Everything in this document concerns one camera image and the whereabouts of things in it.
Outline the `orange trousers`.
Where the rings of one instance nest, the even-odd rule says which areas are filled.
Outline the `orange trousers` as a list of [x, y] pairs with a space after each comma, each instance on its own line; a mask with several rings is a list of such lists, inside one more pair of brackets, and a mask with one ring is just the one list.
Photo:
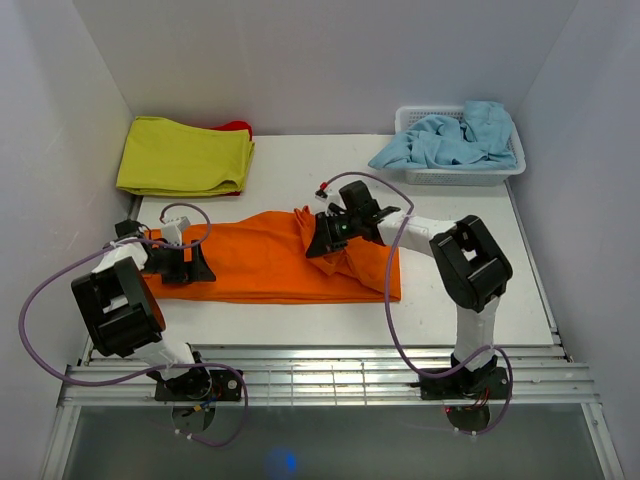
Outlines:
[[187, 241], [205, 238], [202, 250], [214, 282], [164, 284], [145, 274], [158, 299], [244, 304], [379, 303], [384, 300], [390, 249], [361, 238], [345, 250], [305, 256], [315, 228], [307, 206], [292, 212], [266, 211], [236, 223], [189, 227]]

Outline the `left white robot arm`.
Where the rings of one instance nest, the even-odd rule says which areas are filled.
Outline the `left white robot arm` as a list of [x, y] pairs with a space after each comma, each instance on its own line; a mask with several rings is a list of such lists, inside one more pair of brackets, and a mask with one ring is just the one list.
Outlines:
[[210, 283], [216, 276], [201, 244], [186, 240], [190, 222], [178, 217], [164, 223], [159, 241], [150, 245], [150, 231], [135, 220], [115, 225], [116, 241], [99, 264], [71, 283], [72, 293], [94, 347], [103, 356], [137, 354], [158, 371], [148, 375], [179, 398], [199, 400], [211, 394], [210, 372], [201, 356], [185, 342], [163, 337], [166, 322], [143, 276], [155, 274], [163, 286]]

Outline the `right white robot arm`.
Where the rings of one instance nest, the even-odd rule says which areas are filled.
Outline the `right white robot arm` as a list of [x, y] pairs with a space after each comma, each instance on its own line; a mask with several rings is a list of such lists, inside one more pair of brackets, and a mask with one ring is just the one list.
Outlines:
[[404, 248], [434, 260], [456, 306], [456, 342], [447, 369], [421, 369], [407, 356], [402, 358], [417, 374], [415, 385], [422, 398], [509, 398], [511, 373], [498, 364], [506, 355], [494, 344], [494, 327], [513, 269], [484, 222], [475, 215], [446, 222], [397, 206], [381, 207], [361, 180], [336, 194], [322, 184], [316, 196], [326, 208], [315, 216], [307, 257], [337, 253], [351, 240], [362, 239], [392, 252]]

